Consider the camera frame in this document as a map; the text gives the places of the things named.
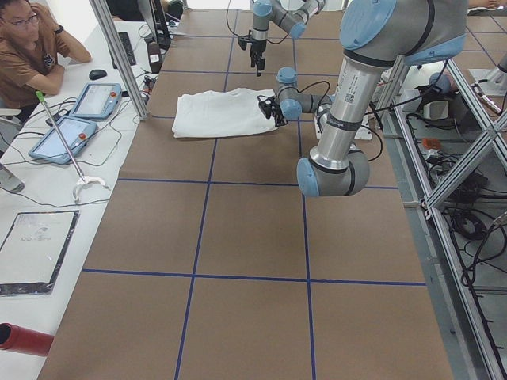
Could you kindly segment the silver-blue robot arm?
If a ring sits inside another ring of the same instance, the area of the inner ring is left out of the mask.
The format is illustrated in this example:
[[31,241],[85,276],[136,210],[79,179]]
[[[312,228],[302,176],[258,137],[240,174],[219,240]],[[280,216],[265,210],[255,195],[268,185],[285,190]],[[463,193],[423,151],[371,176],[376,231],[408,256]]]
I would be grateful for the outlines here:
[[304,1],[296,10],[285,9],[280,1],[260,0],[253,3],[253,24],[249,33],[238,38],[240,48],[245,51],[250,44],[250,66],[260,76],[265,69],[263,57],[269,37],[271,23],[282,29],[292,39],[299,39],[307,28],[308,21],[319,14],[326,1]]
[[284,117],[312,113],[322,126],[318,145],[297,165],[305,196],[350,196],[365,187],[368,159],[353,140],[381,74],[399,56],[410,67],[458,55],[467,7],[466,1],[352,2],[341,20],[344,60],[333,97],[299,93],[296,71],[279,69],[276,97]]

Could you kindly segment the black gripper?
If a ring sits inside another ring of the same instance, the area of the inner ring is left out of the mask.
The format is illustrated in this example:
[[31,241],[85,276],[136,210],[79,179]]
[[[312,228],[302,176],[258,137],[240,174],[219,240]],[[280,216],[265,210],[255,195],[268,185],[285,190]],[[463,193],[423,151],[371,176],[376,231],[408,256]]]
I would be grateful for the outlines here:
[[252,39],[250,43],[250,66],[252,68],[256,67],[256,75],[261,76],[262,71],[265,69],[265,58],[263,58],[265,41]]
[[283,127],[288,124],[288,120],[282,116],[275,97],[264,99],[264,114],[267,119],[273,118],[275,120],[275,127]]

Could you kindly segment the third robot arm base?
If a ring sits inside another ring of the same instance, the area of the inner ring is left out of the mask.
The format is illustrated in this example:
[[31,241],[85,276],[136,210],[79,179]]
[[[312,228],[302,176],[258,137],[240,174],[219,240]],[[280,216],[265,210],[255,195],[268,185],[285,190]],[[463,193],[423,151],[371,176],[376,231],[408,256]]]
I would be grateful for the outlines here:
[[494,69],[469,69],[478,91],[487,96],[504,96],[506,94],[506,55]]

